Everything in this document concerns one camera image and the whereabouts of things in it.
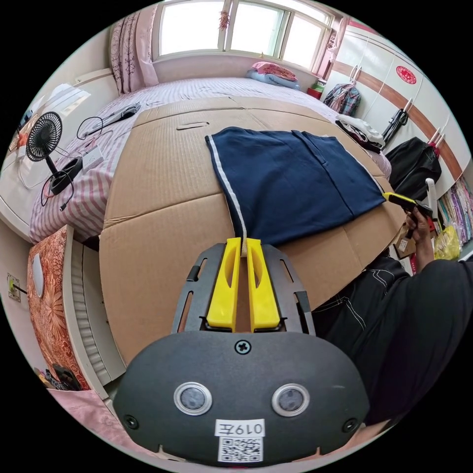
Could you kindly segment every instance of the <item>black fan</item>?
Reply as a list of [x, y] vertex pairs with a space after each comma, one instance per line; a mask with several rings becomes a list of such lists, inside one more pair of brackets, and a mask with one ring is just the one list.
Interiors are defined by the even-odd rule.
[[28, 135], [26, 155], [34, 162], [46, 160], [52, 176], [49, 178], [49, 190], [53, 195], [62, 192], [82, 169], [82, 159], [74, 158], [61, 170], [57, 170], [50, 158], [56, 149], [63, 132], [63, 123], [56, 112], [41, 115]]

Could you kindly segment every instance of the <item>white wall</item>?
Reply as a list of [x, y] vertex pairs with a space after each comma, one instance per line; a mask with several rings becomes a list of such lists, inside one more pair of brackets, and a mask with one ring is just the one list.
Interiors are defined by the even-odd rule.
[[0, 221], [0, 294], [6, 317], [16, 341], [26, 360], [33, 368], [44, 371], [47, 366], [34, 335], [30, 319], [28, 299], [21, 294], [21, 302], [8, 296], [7, 274], [19, 279], [20, 287], [26, 288], [28, 253], [31, 244], [16, 235]]
[[60, 84], [73, 84], [81, 75], [108, 68], [110, 66], [109, 43], [110, 28], [106, 28], [72, 53], [51, 75], [35, 98], [52, 91]]

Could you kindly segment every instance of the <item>window frame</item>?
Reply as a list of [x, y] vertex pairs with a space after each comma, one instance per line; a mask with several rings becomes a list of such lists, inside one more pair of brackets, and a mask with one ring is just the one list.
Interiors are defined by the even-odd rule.
[[[167, 0], [167, 1], [158, 3], [158, 8], [156, 11], [156, 16], [155, 16], [155, 25], [159, 25], [159, 27], [153, 28], [152, 45], [151, 45], [151, 54], [152, 54], [153, 62], [158, 63], [161, 61], [166, 61], [168, 59], [183, 58], [187, 56], [214, 55], [214, 54], [215, 55], [226, 54], [226, 55], [235, 55], [235, 56], [240, 56], [244, 54], [245, 56], [254, 57], [254, 58], [261, 57], [261, 54], [258, 54], [258, 53], [231, 49], [233, 31], [234, 31], [235, 20], [236, 20], [236, 12], [237, 12], [238, 4], [240, 0], [224, 0], [223, 10], [228, 11], [230, 13], [230, 23], [225, 30], [219, 32], [217, 48], [180, 51], [177, 53], [169, 53], [169, 54], [163, 54], [163, 55], [159, 54], [160, 44], [162, 43], [161, 35], [163, 31], [162, 24], [163, 24], [163, 19], [164, 19], [165, 8], [169, 5], [184, 4], [188, 2], [198, 3], [198, 2], [210, 2], [210, 1], [222, 1], [222, 0]], [[301, 3], [305, 3], [306, 5], [309, 5], [309, 6], [313, 6], [314, 4], [314, 2], [309, 3], [304, 0], [298, 0], [298, 1], [300, 1]], [[327, 22], [324, 23], [319, 20], [316, 20], [315, 18], [311, 18], [299, 11], [283, 7], [281, 5], [278, 5], [277, 3], [273, 3], [270, 0], [241, 0], [241, 2], [246, 3], [246, 4], [254, 4], [261, 7], [267, 7], [267, 8], [271, 8], [275, 10], [280, 10], [283, 12], [281, 24], [280, 24], [279, 31], [277, 34], [274, 55], [264, 56], [265, 59], [287, 64], [289, 66], [293, 66], [300, 70], [308, 71], [311, 73], [314, 73], [318, 70], [323, 60], [323, 56], [325, 54], [325, 50], [327, 48], [330, 36], [333, 32], [332, 24], [335, 19], [335, 16], [333, 15], [333, 13], [327, 11], [326, 9], [323, 8], [322, 5], [316, 3], [317, 10], [322, 11], [327, 17]], [[303, 66], [300, 66], [298, 64], [293, 64], [293, 63], [283, 60], [291, 26], [296, 16], [320, 27], [323, 32], [319, 38], [318, 44], [314, 48], [314, 54], [313, 54], [310, 69], [306, 69]]]

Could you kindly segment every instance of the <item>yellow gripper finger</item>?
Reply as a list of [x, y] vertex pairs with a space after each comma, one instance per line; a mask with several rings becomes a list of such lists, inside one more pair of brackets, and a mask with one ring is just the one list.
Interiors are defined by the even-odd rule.
[[261, 241], [248, 238], [246, 242], [251, 331], [274, 329], [279, 325], [280, 317]]
[[215, 281], [207, 314], [211, 327], [235, 331], [237, 320], [238, 277], [240, 273], [240, 238], [229, 238]]

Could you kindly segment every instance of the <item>wardrobe door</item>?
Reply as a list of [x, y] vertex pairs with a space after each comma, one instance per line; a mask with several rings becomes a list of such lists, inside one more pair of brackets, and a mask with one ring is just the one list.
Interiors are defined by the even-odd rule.
[[360, 62], [361, 72], [356, 88], [361, 94], [356, 117], [368, 122], [374, 129], [383, 132], [383, 122], [377, 113], [379, 92], [388, 76], [394, 55], [382, 47], [375, 38], [368, 41], [365, 54]]
[[350, 26], [347, 27], [343, 41], [337, 54], [337, 60], [330, 72], [327, 84], [321, 100], [323, 101], [327, 94], [337, 85], [349, 81], [350, 74], [358, 66], [363, 58], [368, 38], [364, 35], [354, 34]]

